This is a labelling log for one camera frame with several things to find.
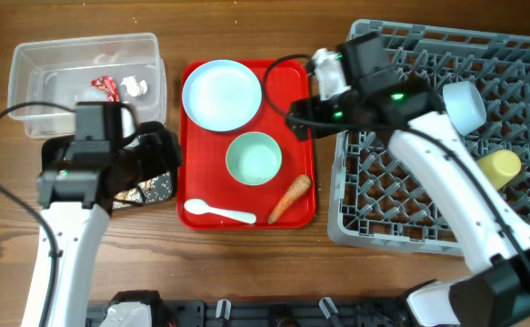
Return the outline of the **rice and food scraps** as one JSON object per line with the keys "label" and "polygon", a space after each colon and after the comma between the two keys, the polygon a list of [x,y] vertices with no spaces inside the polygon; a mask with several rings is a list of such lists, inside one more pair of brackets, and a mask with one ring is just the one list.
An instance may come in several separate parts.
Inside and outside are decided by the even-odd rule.
{"label": "rice and food scraps", "polygon": [[114,210],[131,207],[133,203],[148,205],[169,201],[174,196],[172,175],[165,173],[153,179],[139,183],[136,188],[121,192],[115,196]]}

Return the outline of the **white plastic spoon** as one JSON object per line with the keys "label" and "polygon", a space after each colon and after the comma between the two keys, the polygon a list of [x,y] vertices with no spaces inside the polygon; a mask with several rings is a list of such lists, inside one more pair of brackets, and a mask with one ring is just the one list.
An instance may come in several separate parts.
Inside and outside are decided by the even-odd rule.
{"label": "white plastic spoon", "polygon": [[184,208],[192,214],[216,214],[228,219],[235,220],[240,223],[253,224],[256,222],[256,215],[254,213],[240,212],[234,210],[227,210],[222,208],[216,208],[207,204],[201,199],[189,199],[184,203]]}

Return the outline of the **white tissue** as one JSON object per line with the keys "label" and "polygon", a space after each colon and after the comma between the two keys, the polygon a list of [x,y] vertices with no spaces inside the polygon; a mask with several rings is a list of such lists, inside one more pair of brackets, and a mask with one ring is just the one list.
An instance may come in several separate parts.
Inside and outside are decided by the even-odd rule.
{"label": "white tissue", "polygon": [[139,97],[147,93],[148,86],[146,80],[138,80],[135,76],[125,77],[121,84],[128,95]]}

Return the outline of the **light blue plate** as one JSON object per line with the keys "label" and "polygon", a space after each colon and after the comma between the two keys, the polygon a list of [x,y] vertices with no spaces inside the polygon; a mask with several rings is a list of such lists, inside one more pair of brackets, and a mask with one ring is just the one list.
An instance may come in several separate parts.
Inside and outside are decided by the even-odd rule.
{"label": "light blue plate", "polygon": [[230,132],[258,113],[262,90],[256,74],[232,60],[200,64],[185,79],[182,105],[188,118],[212,132]]}

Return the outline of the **red snack wrapper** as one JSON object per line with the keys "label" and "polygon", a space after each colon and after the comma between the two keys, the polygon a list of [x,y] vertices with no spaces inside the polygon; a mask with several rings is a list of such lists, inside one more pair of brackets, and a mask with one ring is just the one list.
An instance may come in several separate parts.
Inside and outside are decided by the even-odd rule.
{"label": "red snack wrapper", "polygon": [[96,89],[104,92],[108,101],[119,101],[119,93],[115,79],[110,75],[104,75],[92,80],[91,85]]}

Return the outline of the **orange carrot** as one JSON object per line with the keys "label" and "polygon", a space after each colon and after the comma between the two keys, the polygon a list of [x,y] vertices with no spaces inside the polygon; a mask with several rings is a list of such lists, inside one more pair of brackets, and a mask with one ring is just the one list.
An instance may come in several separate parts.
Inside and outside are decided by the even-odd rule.
{"label": "orange carrot", "polygon": [[312,186],[312,180],[309,176],[301,174],[295,178],[293,183],[286,190],[281,199],[277,202],[274,210],[268,217],[268,223],[274,224],[283,213],[299,198],[301,198]]}

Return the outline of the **green bowl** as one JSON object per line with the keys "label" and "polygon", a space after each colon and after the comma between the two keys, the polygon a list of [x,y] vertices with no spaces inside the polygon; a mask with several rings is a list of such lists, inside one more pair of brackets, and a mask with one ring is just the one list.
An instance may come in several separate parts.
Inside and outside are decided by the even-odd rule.
{"label": "green bowl", "polygon": [[237,136],[227,148],[225,166],[239,183],[257,186],[270,182],[280,171],[283,155],[268,134],[248,132]]}

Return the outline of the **light blue bowl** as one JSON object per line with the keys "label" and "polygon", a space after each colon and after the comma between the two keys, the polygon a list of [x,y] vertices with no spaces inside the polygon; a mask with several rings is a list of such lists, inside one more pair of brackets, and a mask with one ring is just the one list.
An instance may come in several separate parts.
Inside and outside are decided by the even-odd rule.
{"label": "light blue bowl", "polygon": [[486,122],[482,96],[471,82],[444,85],[443,101],[454,128],[461,135],[472,133]]}

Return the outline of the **yellow cup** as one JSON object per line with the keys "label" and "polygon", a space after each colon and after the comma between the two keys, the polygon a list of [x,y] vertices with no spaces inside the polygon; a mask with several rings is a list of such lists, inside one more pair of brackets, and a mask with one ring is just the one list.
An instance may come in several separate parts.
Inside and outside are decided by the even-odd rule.
{"label": "yellow cup", "polygon": [[505,149],[481,157],[476,163],[496,190],[510,183],[522,169],[519,156]]}

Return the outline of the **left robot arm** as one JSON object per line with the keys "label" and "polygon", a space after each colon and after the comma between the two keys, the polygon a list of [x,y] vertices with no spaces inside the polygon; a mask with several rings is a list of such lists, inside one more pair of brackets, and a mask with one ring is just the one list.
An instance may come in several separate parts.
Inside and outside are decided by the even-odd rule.
{"label": "left robot arm", "polygon": [[44,224],[22,324],[82,326],[116,195],[165,173],[175,182],[181,148],[175,133],[148,122],[129,137],[49,139],[42,161],[38,203]]}

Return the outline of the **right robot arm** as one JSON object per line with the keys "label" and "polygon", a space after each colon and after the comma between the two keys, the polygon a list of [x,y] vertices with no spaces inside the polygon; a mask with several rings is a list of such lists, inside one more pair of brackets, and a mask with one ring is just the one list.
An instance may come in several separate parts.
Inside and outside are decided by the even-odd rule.
{"label": "right robot arm", "polygon": [[530,316],[530,226],[499,195],[459,140],[449,109],[483,112],[470,83],[442,100],[427,84],[401,84],[291,104],[299,140],[341,131],[385,132],[385,144],[449,223],[471,274],[411,291],[405,306],[421,326],[511,326]]}

